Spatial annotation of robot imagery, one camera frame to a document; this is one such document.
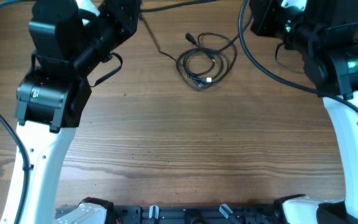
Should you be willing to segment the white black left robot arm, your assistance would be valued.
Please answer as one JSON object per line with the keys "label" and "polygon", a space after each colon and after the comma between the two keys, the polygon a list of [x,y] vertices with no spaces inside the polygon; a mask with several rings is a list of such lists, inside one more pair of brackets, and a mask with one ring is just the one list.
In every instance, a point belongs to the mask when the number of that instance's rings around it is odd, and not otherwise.
{"label": "white black left robot arm", "polygon": [[51,223],[60,172],[91,95],[88,75],[137,30],[140,1],[36,1],[31,66],[16,91],[17,147],[2,223]]}

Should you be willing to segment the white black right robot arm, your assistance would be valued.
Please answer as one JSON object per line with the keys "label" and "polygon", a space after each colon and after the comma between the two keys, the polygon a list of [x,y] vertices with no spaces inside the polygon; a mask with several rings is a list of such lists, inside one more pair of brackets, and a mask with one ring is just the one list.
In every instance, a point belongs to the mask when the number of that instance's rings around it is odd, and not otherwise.
{"label": "white black right robot arm", "polygon": [[285,223],[358,223],[358,1],[245,1],[255,35],[301,53],[337,137],[346,195],[280,202]]}

